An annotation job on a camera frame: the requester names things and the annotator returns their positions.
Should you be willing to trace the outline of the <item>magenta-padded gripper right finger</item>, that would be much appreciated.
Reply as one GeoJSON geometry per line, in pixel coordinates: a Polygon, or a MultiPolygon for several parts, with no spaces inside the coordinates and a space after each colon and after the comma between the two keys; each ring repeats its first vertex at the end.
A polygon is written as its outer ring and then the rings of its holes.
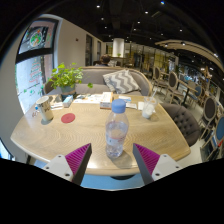
{"type": "Polygon", "coordinates": [[[159,155],[136,143],[133,144],[133,154],[145,185],[182,169],[168,154],[159,155]]]}

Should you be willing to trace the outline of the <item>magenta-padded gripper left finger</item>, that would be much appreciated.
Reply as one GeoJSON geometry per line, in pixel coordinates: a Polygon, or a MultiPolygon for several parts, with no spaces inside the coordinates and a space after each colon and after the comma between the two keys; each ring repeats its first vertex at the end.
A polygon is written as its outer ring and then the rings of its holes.
{"type": "Polygon", "coordinates": [[[66,156],[57,155],[43,170],[59,176],[76,185],[82,183],[90,156],[92,154],[91,144],[88,143],[80,148],[70,152],[66,156]]]}

